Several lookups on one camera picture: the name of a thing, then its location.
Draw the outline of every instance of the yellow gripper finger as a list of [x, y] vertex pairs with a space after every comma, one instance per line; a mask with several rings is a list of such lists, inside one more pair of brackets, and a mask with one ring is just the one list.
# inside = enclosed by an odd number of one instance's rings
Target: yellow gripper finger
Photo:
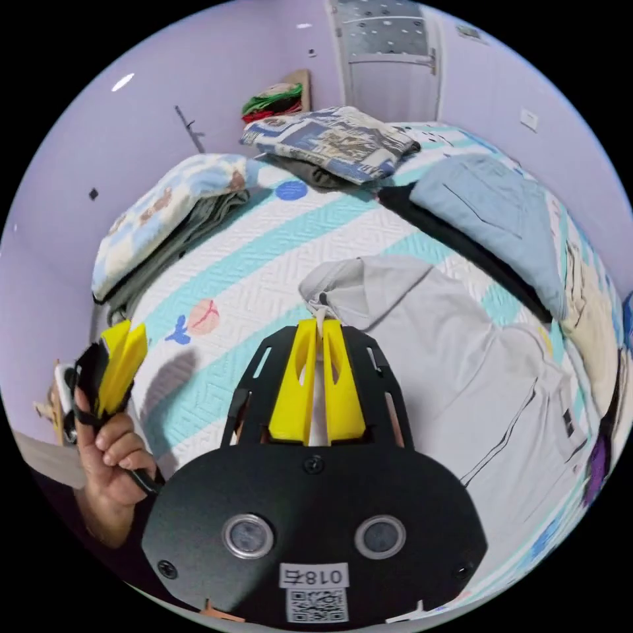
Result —
[[336, 319], [326, 319], [323, 323], [323, 367], [328, 443], [361, 439], [365, 434], [365, 420], [341, 323]]
[[282, 385], [268, 425], [273, 440], [308, 445], [316, 362], [317, 322], [313, 318], [305, 319], [299, 321], [297, 326]]
[[104, 392], [103, 408], [108, 414], [115, 413], [125, 398], [141, 363], [147, 356], [147, 335], [141, 324], [127, 335], [123, 351], [118, 359], [107, 392]]
[[107, 395], [112, 387], [112, 381], [121, 361], [125, 340], [130, 332], [130, 325], [130, 321], [125, 320], [102, 332], [101, 343], [107, 352], [107, 367], [99, 385], [98, 400], [96, 402], [98, 417], [101, 417], [106, 410]]

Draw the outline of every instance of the red cloth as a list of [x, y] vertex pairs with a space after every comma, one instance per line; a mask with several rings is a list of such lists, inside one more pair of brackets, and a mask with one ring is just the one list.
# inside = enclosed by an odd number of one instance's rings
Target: red cloth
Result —
[[252, 123], [253, 121], [260, 121], [261, 119], [267, 119], [268, 117], [282, 117], [285, 114], [293, 114], [301, 110], [301, 103], [297, 103], [291, 108], [284, 110], [283, 112], [271, 112], [270, 110], [259, 110], [251, 112], [250, 114], [244, 114], [242, 120], [244, 123]]
[[242, 120], [244, 123], [252, 123], [253, 121], [259, 121], [260, 119], [266, 119], [273, 116], [275, 113], [270, 110], [259, 110], [251, 112], [250, 114], [244, 114]]

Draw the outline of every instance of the finger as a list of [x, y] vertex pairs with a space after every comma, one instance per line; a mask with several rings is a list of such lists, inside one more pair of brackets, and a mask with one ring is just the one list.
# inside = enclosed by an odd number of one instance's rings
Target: finger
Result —
[[126, 433], [119, 437], [104, 453], [104, 464], [114, 466], [130, 453], [144, 448], [143, 440], [136, 433]]
[[[80, 411], [90, 413], [88, 398], [79, 387], [75, 388], [75, 404]], [[79, 452], [94, 444], [94, 429], [89, 424], [82, 424], [76, 417], [75, 431], [77, 433], [77, 448]]]
[[132, 422], [130, 416], [125, 415], [125, 413], [118, 413], [103, 425], [97, 435], [95, 444], [99, 450], [105, 452], [109, 450], [110, 446], [112, 446], [114, 442], [123, 437], [126, 433], [133, 432], [134, 423]]
[[138, 470], [144, 468], [152, 478], [156, 474], [156, 461], [145, 449], [136, 450], [130, 453], [125, 459], [119, 462], [119, 466], [125, 470]]

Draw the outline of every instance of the purple wall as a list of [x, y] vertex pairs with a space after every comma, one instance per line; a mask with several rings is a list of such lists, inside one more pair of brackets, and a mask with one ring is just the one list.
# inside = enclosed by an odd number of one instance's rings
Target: purple wall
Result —
[[[326, 0], [273, 0], [276, 24], [284, 46], [288, 72], [307, 68], [311, 74], [312, 107], [342, 106], [342, 79], [334, 26], [330, 23]], [[297, 28], [311, 24], [310, 28]], [[311, 57], [308, 50], [316, 56]]]
[[[633, 212], [611, 161], [580, 114], [526, 60], [494, 38], [460, 37], [441, 14], [444, 72], [439, 118], [520, 161], [567, 206], [624, 298], [633, 290]], [[527, 108], [534, 133], [519, 122]], [[614, 121], [614, 130], [618, 121]]]
[[[313, 27], [296, 29], [301, 23]], [[99, 242], [120, 213], [196, 152], [174, 106], [195, 120], [207, 152], [252, 155], [239, 144], [240, 110], [255, 92], [308, 68], [314, 105], [340, 101], [326, 27], [320, 0], [214, 7], [116, 60], [56, 122], [20, 184], [0, 243], [0, 388], [12, 426], [53, 440], [32, 401], [45, 397], [55, 359], [71, 361], [88, 343]], [[129, 73], [132, 81], [113, 93]]]

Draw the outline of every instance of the label sticker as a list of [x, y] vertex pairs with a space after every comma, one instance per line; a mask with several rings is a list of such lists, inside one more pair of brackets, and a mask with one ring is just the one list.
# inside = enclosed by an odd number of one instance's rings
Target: label sticker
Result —
[[287, 589], [286, 619], [294, 624], [349, 622], [345, 589]]
[[346, 589], [349, 587], [347, 563], [302, 565], [283, 562], [279, 565], [279, 586], [282, 589]]

